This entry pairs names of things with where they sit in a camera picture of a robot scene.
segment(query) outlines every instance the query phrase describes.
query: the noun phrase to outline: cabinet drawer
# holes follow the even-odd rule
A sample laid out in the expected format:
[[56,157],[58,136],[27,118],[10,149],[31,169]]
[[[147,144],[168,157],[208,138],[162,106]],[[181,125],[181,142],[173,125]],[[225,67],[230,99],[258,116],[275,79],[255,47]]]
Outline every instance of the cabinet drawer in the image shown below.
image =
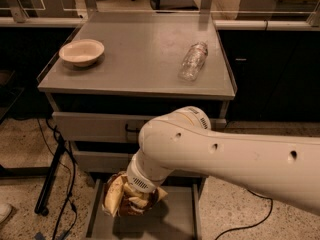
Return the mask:
[[79,168],[85,172],[118,173],[126,171],[133,154],[74,151]]
[[137,142],[141,127],[153,117],[54,112],[53,118],[67,141]]
[[84,226],[83,240],[200,240],[199,194],[195,184],[162,186],[168,195],[143,216],[107,216],[102,212],[103,182],[98,179]]

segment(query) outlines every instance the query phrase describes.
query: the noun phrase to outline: speckled floor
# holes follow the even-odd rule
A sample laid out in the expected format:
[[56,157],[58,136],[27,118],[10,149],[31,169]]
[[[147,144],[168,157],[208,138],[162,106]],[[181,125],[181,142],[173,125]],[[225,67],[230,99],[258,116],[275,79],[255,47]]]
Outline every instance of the speckled floor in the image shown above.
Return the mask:
[[[52,131],[44,119],[39,122],[49,147],[54,151],[56,143]],[[320,124],[231,122],[226,132],[320,136]],[[52,155],[36,119],[6,119],[0,125],[0,139],[0,161],[4,167],[48,166],[51,162]],[[66,155],[61,162],[71,168]],[[14,207],[10,217],[0,224],[0,239],[51,239],[68,180],[68,170],[59,166],[46,217],[34,213],[44,178],[0,180],[0,202],[8,202]],[[77,207],[78,218],[67,239],[81,239],[85,234],[83,229],[94,191],[90,182],[87,174],[78,169],[71,198]],[[242,188],[209,177],[199,201],[203,240],[215,239],[229,228],[255,224],[268,214],[269,207],[268,200],[261,200]],[[57,236],[70,227],[74,217],[70,205],[67,205]],[[219,239],[320,239],[320,217],[274,201],[273,212],[264,223],[252,229],[230,232]]]

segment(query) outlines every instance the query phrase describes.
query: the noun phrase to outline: cabinet top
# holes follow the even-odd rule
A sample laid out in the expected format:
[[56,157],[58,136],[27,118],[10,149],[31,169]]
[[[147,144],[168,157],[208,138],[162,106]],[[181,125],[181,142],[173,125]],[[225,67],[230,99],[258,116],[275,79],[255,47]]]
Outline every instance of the cabinet top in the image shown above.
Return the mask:
[[[95,13],[74,40],[95,39],[104,55],[88,68],[58,59],[39,84],[51,93],[195,97],[235,96],[211,19],[199,14]],[[209,55],[196,81],[178,78],[191,45],[205,41]]]

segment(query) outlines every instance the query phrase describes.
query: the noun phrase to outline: white bowl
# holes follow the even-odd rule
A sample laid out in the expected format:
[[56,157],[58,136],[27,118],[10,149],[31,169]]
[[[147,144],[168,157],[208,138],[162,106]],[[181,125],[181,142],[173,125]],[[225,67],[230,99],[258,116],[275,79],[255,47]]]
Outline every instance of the white bowl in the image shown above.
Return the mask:
[[81,39],[63,46],[59,51],[59,56],[77,67],[88,67],[95,63],[103,52],[102,43],[92,39]]

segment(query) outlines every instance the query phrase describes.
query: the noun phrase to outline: drawer handle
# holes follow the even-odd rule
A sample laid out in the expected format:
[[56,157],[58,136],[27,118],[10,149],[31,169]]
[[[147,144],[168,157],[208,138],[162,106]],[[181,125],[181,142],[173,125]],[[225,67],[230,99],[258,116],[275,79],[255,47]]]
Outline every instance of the drawer handle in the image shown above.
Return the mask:
[[138,128],[136,128],[135,130],[129,129],[128,124],[126,124],[125,130],[126,130],[126,132],[134,132],[134,133],[139,133],[140,132],[140,130]]

